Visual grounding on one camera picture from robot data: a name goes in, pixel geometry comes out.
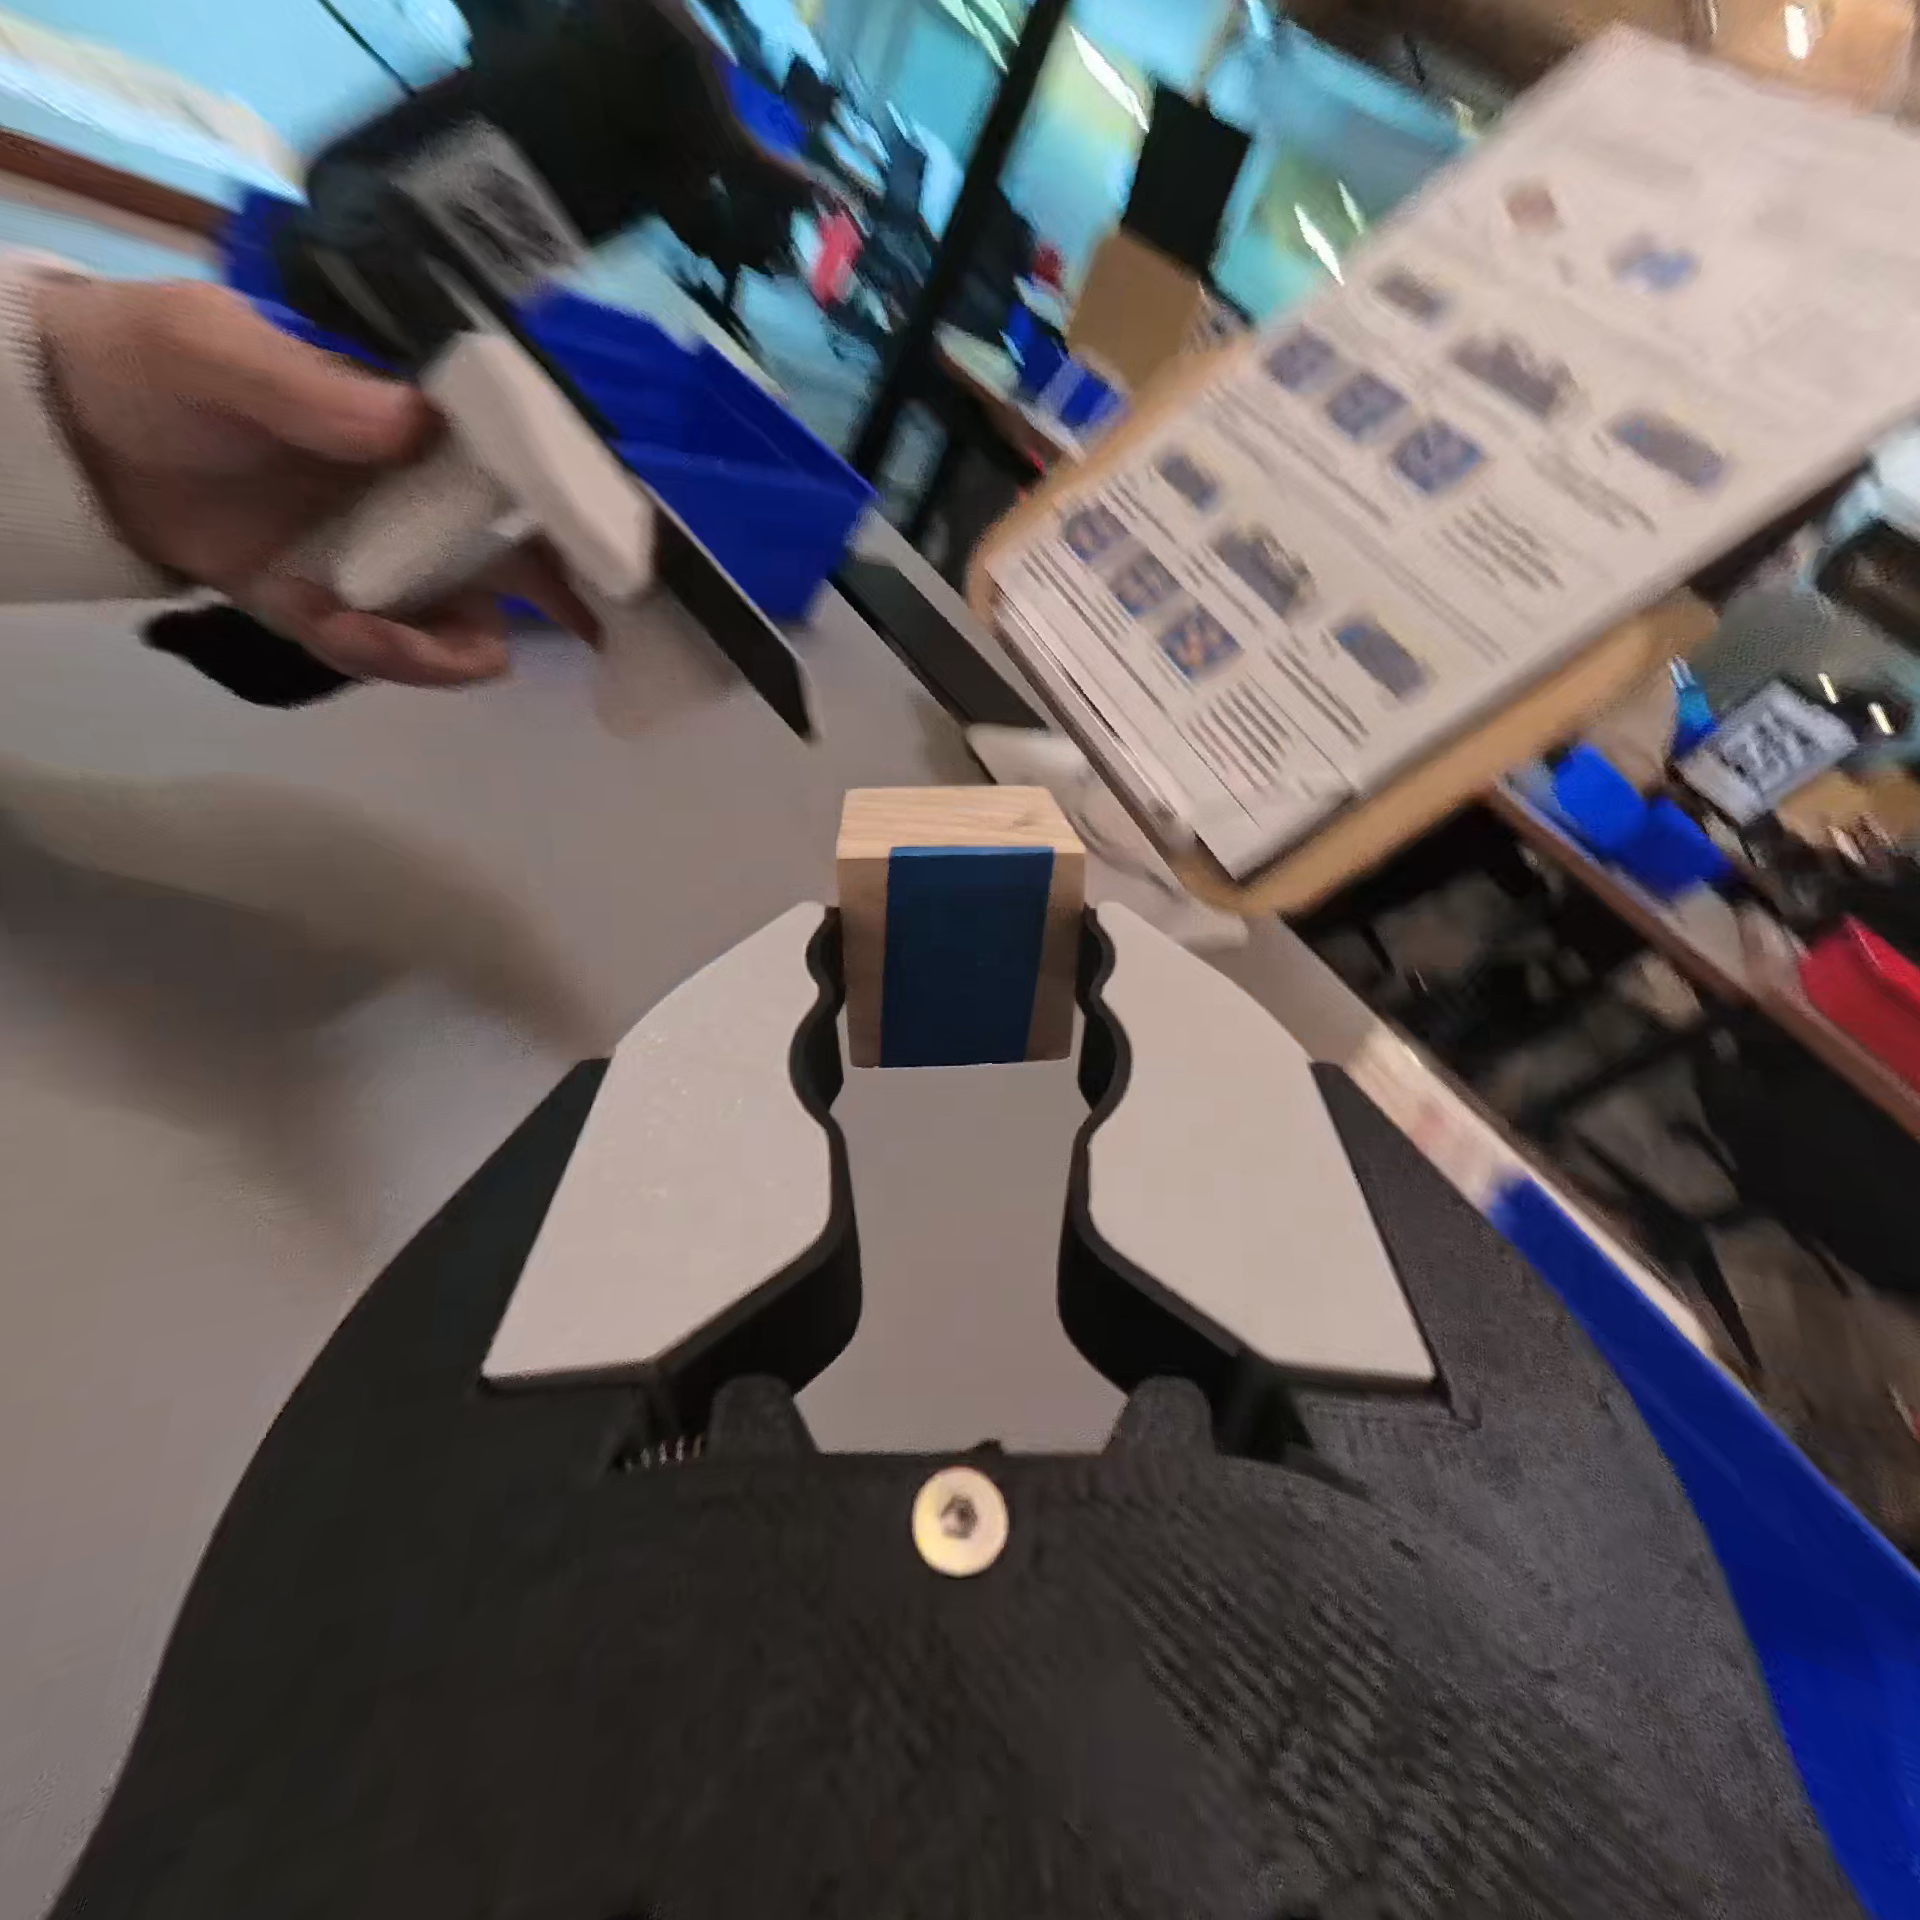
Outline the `blue-striped wooden cube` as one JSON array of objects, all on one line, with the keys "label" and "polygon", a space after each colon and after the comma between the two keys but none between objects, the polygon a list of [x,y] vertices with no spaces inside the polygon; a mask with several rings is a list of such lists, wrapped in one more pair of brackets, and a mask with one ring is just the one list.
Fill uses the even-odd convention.
[{"label": "blue-striped wooden cube", "polygon": [[1087,853],[1044,785],[853,785],[833,879],[853,1067],[1069,1053]]}]

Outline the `person's left forearm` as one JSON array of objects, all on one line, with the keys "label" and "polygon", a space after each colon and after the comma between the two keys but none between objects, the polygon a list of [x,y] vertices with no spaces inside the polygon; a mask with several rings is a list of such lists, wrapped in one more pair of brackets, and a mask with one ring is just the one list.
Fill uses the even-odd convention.
[{"label": "person's left forearm", "polygon": [[2,253],[5,607],[157,604],[180,585],[116,533],[69,431],[41,295],[73,278],[49,256]]}]

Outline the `wooden-top background table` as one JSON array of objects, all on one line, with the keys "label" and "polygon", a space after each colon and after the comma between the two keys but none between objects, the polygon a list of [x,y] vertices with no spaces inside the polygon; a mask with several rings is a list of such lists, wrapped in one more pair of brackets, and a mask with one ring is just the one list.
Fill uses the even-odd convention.
[{"label": "wooden-top background table", "polygon": [[1728,904],[1708,908],[1700,891],[1678,902],[1648,895],[1636,883],[1593,862],[1554,817],[1537,812],[1508,782],[1478,797],[1521,845],[1545,856],[1564,877],[1597,900],[1633,936],[1656,951],[1700,998],[1754,1009],[1792,1045],[1817,1057],[1864,1096],[1908,1139],[1918,1139],[1918,1089],[1863,1046],[1802,993],[1796,958],[1783,934],[1759,933]]}]

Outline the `black display panel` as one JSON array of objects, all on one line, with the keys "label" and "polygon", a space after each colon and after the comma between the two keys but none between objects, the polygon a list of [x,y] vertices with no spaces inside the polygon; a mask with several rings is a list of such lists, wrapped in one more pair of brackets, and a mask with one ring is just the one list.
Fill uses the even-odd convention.
[{"label": "black display panel", "polygon": [[1156,79],[1120,230],[1183,271],[1209,276],[1250,148],[1245,129]]}]

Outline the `blue plastic bin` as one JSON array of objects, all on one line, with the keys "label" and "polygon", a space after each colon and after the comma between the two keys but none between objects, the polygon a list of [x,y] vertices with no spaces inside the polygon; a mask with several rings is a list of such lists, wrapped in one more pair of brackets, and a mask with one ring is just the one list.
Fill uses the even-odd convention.
[{"label": "blue plastic bin", "polygon": [[[713,345],[570,292],[581,238],[583,251],[518,302],[528,352],[761,612],[805,616],[868,510],[868,485]],[[425,477],[444,438],[440,421],[431,451],[317,537],[320,577],[349,607],[394,616],[438,600],[425,600]]]},{"label": "blue plastic bin", "polygon": [[1914,1567],[1548,1188],[1502,1180],[1482,1216],[1613,1367],[1690,1500],[1861,1903],[1914,1917]]},{"label": "blue plastic bin", "polygon": [[1548,795],[1569,839],[1656,900],[1700,888],[1724,895],[1737,877],[1735,862],[1696,817],[1638,791],[1589,743],[1552,763]]},{"label": "blue plastic bin", "polygon": [[1001,340],[1015,359],[1015,398],[1037,425],[1082,441],[1124,412],[1124,392],[1068,350],[1062,327],[1015,300]]}]

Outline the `red bag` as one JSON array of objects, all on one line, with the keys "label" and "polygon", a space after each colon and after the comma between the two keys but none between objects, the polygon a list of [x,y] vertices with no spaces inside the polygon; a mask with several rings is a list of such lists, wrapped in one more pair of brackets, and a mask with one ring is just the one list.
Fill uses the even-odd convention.
[{"label": "red bag", "polygon": [[807,292],[824,315],[849,300],[866,244],[868,225],[848,203],[826,206],[814,221],[799,265]]}]

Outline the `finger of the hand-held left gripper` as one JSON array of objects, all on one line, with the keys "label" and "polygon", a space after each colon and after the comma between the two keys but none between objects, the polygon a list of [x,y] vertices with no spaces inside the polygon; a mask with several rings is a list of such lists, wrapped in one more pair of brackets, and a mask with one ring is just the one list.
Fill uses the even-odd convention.
[{"label": "finger of the hand-held left gripper", "polygon": [[423,395],[446,425],[423,480],[423,598],[544,543],[581,595],[629,606],[664,587],[761,702],[814,739],[793,645],[513,336],[457,334],[423,371]]},{"label": "finger of the hand-held left gripper", "polygon": [[642,739],[730,697],[738,675],[671,592],[600,607],[592,715],[614,739]]}]

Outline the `red plastic box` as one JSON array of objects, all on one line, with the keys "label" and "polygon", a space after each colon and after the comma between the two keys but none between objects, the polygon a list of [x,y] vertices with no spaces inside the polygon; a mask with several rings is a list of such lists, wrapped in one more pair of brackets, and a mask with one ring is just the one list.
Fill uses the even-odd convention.
[{"label": "red plastic box", "polygon": [[1800,952],[1796,983],[1826,1023],[1918,1084],[1918,965],[1902,948],[1847,917]]}]

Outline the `black steel column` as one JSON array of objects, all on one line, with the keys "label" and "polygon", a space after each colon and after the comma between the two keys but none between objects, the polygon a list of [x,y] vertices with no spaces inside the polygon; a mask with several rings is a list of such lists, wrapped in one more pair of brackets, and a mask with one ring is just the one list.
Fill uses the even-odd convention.
[{"label": "black steel column", "polygon": [[942,238],[933,249],[922,285],[906,307],[882,361],[877,391],[848,448],[849,465],[872,485],[889,461],[903,412],[925,399],[937,327],[943,321],[949,304],[957,300],[975,244],[992,221],[1002,165],[1033,105],[1048,47],[1068,23],[1069,8],[1069,1],[1036,1],[1015,37],[1015,49],[975,132],[966,171]]}]

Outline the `person's left hand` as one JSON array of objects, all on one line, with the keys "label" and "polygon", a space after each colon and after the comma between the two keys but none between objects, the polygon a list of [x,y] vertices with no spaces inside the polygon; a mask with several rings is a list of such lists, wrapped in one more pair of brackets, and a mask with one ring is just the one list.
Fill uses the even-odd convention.
[{"label": "person's left hand", "polygon": [[600,641],[600,620],[538,549],[413,620],[349,609],[294,572],[300,547],[440,438],[416,388],[287,337],[212,284],[55,271],[32,284],[30,308],[66,443],[145,565],[349,681],[503,678],[501,595]]}]

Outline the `printed instruction poster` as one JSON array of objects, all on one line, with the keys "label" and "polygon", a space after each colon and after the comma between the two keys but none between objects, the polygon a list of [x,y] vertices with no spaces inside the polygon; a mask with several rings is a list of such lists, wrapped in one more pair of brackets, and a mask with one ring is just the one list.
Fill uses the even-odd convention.
[{"label": "printed instruction poster", "polygon": [[1610,30],[980,552],[1094,779],[1248,879],[1844,481],[1918,395],[1914,109]]}]

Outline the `wooden book stand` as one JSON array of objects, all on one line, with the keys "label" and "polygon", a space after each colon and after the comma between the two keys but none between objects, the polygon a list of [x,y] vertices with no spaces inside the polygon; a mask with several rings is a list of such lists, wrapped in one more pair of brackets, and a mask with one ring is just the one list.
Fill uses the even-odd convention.
[{"label": "wooden book stand", "polygon": [[1186,352],[1207,288],[1136,233],[1113,228],[1092,251],[1065,325],[1068,352],[1128,392]]}]

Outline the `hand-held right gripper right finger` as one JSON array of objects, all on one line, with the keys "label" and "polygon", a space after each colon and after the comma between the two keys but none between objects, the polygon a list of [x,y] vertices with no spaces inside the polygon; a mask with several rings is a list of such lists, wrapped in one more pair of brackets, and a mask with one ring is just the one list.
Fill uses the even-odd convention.
[{"label": "hand-held right gripper right finger", "polygon": [[1440,1368],[1309,1052],[1126,904],[1086,912],[1057,1313],[1118,1391],[1216,1419],[1293,1388],[1429,1396]]}]

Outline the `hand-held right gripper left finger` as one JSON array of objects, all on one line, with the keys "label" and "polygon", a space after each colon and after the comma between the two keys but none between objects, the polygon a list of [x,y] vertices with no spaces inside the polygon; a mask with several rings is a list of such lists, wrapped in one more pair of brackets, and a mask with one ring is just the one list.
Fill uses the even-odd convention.
[{"label": "hand-held right gripper left finger", "polygon": [[638,1385],[704,1419],[721,1385],[799,1391],[862,1308],[841,928],[797,902],[664,993],[607,1055],[482,1379]]}]

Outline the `black-framed sign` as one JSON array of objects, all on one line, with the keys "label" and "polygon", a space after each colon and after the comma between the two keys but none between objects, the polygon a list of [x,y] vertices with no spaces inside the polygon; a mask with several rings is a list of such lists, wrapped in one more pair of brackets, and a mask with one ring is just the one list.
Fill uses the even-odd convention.
[{"label": "black-framed sign", "polygon": [[1673,775],[1728,825],[1748,828],[1855,748],[1841,709],[1800,684],[1772,678],[1729,709]]}]

